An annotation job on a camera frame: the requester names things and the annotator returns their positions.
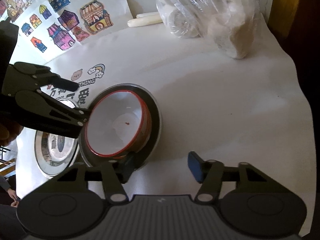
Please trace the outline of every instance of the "gray pants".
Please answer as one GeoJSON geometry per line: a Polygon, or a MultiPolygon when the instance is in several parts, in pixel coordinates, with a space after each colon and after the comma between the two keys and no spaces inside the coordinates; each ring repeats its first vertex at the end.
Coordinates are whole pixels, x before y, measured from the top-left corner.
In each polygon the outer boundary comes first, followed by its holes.
{"type": "Polygon", "coordinates": [[[0,239],[20,240],[26,235],[18,221],[16,208],[0,204],[0,239]]]}

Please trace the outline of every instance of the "gray sleeve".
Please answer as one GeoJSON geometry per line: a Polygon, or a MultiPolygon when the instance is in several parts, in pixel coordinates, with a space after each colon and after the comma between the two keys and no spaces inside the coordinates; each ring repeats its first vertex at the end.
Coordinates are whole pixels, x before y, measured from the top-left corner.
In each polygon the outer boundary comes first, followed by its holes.
{"type": "Polygon", "coordinates": [[[5,180],[5,177],[0,176],[0,186],[5,190],[8,191],[10,188],[10,184],[5,180]]]}

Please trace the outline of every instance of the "white tablecloth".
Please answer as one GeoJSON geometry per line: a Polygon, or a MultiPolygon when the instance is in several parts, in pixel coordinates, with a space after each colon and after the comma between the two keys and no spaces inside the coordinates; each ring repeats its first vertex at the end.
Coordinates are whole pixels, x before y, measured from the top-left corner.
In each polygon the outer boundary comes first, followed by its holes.
{"type": "MultiPolygon", "coordinates": [[[[226,166],[245,161],[304,200],[308,208],[300,232],[304,235],[310,231],[316,194],[311,110],[292,59],[266,24],[260,25],[252,52],[242,60],[221,54],[201,38],[176,38],[158,24],[112,33],[48,66],[68,79],[83,69],[80,82],[90,78],[91,67],[105,65],[101,79],[80,88],[90,89],[81,106],[119,83],[139,84],[155,96],[163,115],[162,135],[148,164],[124,185],[129,196],[194,196],[200,185],[188,170],[191,150],[226,166]]],[[[18,140],[18,146],[23,142],[16,169],[21,197],[45,181],[31,160],[33,136],[25,129],[18,140]]]]}

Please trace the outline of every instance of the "plastic bag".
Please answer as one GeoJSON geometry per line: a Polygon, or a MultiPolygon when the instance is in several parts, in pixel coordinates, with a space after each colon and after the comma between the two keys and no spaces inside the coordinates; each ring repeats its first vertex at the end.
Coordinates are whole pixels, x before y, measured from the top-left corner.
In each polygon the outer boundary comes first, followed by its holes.
{"type": "Polygon", "coordinates": [[[250,50],[259,15],[258,0],[156,0],[170,32],[178,37],[207,37],[228,56],[250,50]]]}

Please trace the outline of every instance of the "silver screw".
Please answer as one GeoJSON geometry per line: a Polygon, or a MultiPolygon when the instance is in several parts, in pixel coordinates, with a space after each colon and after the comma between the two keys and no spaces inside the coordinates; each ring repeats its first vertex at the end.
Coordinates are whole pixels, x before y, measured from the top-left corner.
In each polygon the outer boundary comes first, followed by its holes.
{"type": "Polygon", "coordinates": [[[111,195],[110,199],[113,202],[123,202],[127,199],[127,197],[123,194],[113,194],[113,195],[111,195]]]}
{"type": "Polygon", "coordinates": [[[209,202],[209,201],[213,200],[213,196],[210,194],[207,194],[207,193],[202,193],[202,194],[198,195],[197,198],[201,202],[209,202]]]}

